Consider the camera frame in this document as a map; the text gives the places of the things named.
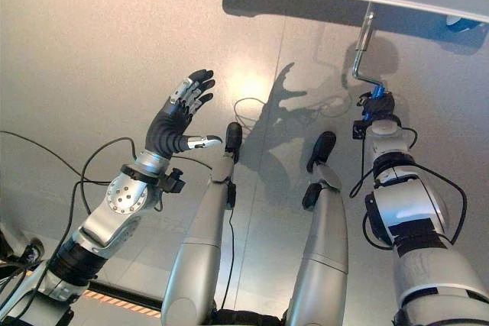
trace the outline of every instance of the wheel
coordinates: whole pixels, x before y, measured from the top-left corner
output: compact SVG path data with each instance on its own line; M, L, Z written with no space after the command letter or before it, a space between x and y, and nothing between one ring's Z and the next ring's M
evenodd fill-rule
M479 24L481 24L481 22L455 17L454 15L448 15L446 17L446 27L452 32L468 31L477 27Z

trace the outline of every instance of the metal rod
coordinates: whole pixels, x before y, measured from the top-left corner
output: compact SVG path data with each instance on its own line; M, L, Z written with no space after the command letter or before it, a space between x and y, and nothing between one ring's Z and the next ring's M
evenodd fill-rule
M358 35L358 41L356 46L357 53L355 54L355 61L353 62L353 70L352 75L355 79L361 80L363 82L375 84L376 86L384 87L382 82L379 82L376 79L369 78L367 76L362 76L358 70L360 68L361 56L367 51L368 43L370 42L370 38L372 35L372 23L375 18L374 5L371 2L368 2L367 11L365 12L364 22L361 25L360 34Z

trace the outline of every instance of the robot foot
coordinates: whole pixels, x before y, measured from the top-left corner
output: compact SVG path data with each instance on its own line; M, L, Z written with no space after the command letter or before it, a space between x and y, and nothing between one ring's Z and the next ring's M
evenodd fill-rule
M235 163L239 159L239 148L241 147L242 140L243 130L241 129L241 125L237 122L230 123L226 130L226 146L224 151L234 154Z
M319 135L318 140L316 140L316 144L314 144L313 154L309 158L309 162L307 162L307 172L313 172L313 164L326 163L328 160L329 154L333 150L333 147L336 143L336 135L331 131L325 131L321 135Z

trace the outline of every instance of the black wire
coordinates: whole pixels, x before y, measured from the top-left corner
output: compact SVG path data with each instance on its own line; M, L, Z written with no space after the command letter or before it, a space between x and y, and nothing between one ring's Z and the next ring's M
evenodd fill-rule
M228 296L229 284L231 283L232 276L232 268L235 265L235 229L232 226L231 219L232 215L235 213L235 209L231 210L231 215L229 215L229 226L231 227L231 236L232 236L232 257L231 257L231 267L229 268L229 277L228 284L226 285L226 291L224 293L224 298L222 299L221 309L224 308L224 304L226 302L226 297Z
M18 274L22 273L23 269L23 266L19 266L18 269L12 271L12 274L10 274L10 276L2 283L2 286L0 286L0 294L5 290L5 287L11 282L12 279L14 279Z
M81 183L81 181L78 181L75 183L75 185L73 186L73 191L71 192L71 203L70 203L70 213L68 215L68 223L66 225L66 229L63 233L63 236L61 237L60 241L58 242L58 245L56 246L56 248L54 249L54 252L53 252L53 255L51 256L51 258L47 261L47 264L46 264L46 267L44 268L42 274L40 275L40 278L39 278L39 281L37 282L36 284L36 287L34 288L34 290L32 291L31 293L31 296L29 298L29 301L28 303L24 306L24 309L22 310L21 313L19 313L15 318L11 319L10 321L7 321L7 323L5 324L14 324L16 321L18 321L23 315L25 315L25 312L28 311L29 307L31 307L31 304L32 302L34 301L34 298L37 294L37 291L39 290L39 287L40 287L40 284L42 283L44 277L46 276L46 273L49 269L49 266L51 264L51 261L53 260L53 258L56 256L56 254L58 253L58 251L60 250L61 246L63 246L63 242L64 240L66 239L66 236L68 235L68 233L70 232L70 228L71 228L71 224L73 222L73 209L75 207L75 194L76 194L76 188L78 187L78 185Z
M363 185L363 183L364 183L365 179L366 179L367 177L369 177L369 175L370 175L370 174L371 174L373 171L374 171L374 169L373 169L373 168L372 168L372 169L370 169L370 170L369 170L367 173L365 173L365 174L364 174L364 175L361 177L361 179L360 179L360 180L359 180L359 181L358 181L358 182L355 184L355 186L353 186L353 189L351 189L351 191L350 191L350 198L351 198L351 199L352 199L352 198L354 198L354 197L355 197L355 196L358 194L358 192L360 191L361 186Z
M435 172L435 171L433 171L433 170L431 170L429 168L426 168L424 166L421 166L418 163L411 163L411 166L418 167L418 168L422 169L423 171L426 171L427 173L431 173L435 177L438 177L442 181L445 181L449 185L453 186L455 189L457 189L458 192L460 192L460 195L461 195L461 214L460 214L460 219L458 220L457 228L455 229L455 232L453 234L453 237L450 240L450 243L451 244L455 244L455 242L457 241L458 236L459 236L459 234L461 232L461 229L464 226L465 216L467 214L467 195L465 194L464 190L462 190L460 188L460 186L458 186L453 181L450 181L446 177L440 175L439 173L437 173L437 172Z
M414 147L414 145L418 141L418 132L416 130L414 130L413 128L411 128L411 127L403 127L403 130L411 131L414 134L413 142L410 145L410 149L411 149L412 147Z
M117 139L114 139L114 140L111 140L109 141L108 143L105 143L104 145L102 145L99 149L97 149L95 152L93 152L93 154L89 157L89 159L86 160L85 164L83 165L83 168L82 168L82 172L80 174L80 191L82 193L82 203L83 205L85 206L85 210L87 213L92 214L92 210L90 210L90 207L89 207L89 203L86 201L86 197L85 197L85 188L83 187L83 183L85 182L85 171L86 171L86 167L89 165L89 163L92 161L92 159L101 151L101 150L104 150L106 147L108 147L109 145L112 145L114 143L117 143L118 141L121 141L121 140L129 140L131 142L131 152L132 152L132 156L134 157L134 159L136 160L137 157L136 157L136 147L134 145L134 141L130 138L130 137L119 137Z
M49 149L48 147L45 147L43 144L40 144L38 143L37 141L35 140L32 140L28 137L23 137L22 135L20 134L17 134L17 133L13 133L11 131L6 131L6 130L0 130L0 133L3 133L3 134L8 134L8 135L12 135L14 137L18 137L18 138L21 138L23 140L26 140L28 141L29 143L32 143L34 145L37 145L39 148L41 149L44 149L46 150L48 153L54 155L58 160L60 160L61 162L64 163L65 166L67 166L69 169L71 169L76 175L80 176L81 177L81 173L78 172L71 164L69 164L64 158L62 158L59 154L57 153L54 153L51 149ZM90 183L95 183L96 185L105 185L106 181L99 181L99 180L92 180L92 179L89 179L89 178L85 178L85 180L87 182L90 182Z
M365 240L367 240L367 242L369 244L371 244L372 246L374 246L375 248L378 248L379 250L392 250L393 247L384 247L384 246L381 246L379 244L376 244L375 242L373 242L369 236L368 236L368 233L367 233L367 218L368 218L368 215L367 213L365 213L364 215L364 220L361 222L361 229L362 231L364 232L364 237L365 237Z
M5 290L5 287L7 286L7 284L9 284L10 281L12 279L14 279L14 277L16 277L18 274L22 273L22 276L19 278L19 280L15 284L15 287L10 291L10 293L7 295L7 297L5 298L5 300L0 305L0 309L4 308L4 306L10 300L10 298L14 295L14 293L17 292L17 289L21 286L22 282L25 279L25 276L28 273L28 269L27 269L27 267L24 267L21 272L19 272L17 274L15 274L15 273L16 272L12 273L12 275L10 275L10 277L7 279L7 281L5 282L5 284L3 284L2 287L0 288L0 293L2 293Z
M204 162L201 162L200 160L194 160L193 158L189 157L179 157L179 156L173 156L173 158L178 158L179 160L191 160L192 162L196 162L198 164L202 164L204 167L207 167L209 169L212 169L212 167L209 164L206 164Z
M370 171L364 174L364 161L365 161L365 139L361 140L361 178L355 183L353 189L350 191L350 199L354 198L360 192L361 187L364 184L365 179L374 171L372 168Z
M160 207L157 208L156 206L154 207L154 210L158 211L158 212L162 212L163 211L163 190L160 190L160 195L159 195L159 201L160 201Z

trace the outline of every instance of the black glove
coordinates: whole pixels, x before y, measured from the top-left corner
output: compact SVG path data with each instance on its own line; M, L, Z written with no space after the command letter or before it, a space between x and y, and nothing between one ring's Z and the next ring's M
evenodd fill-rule
M212 135L207 137L183 135L194 114L212 99L212 93L200 96L215 85L215 80L210 79L213 75L213 71L203 69L184 79L151 122L144 146L147 150L170 159L173 153L209 147L222 142L220 138Z

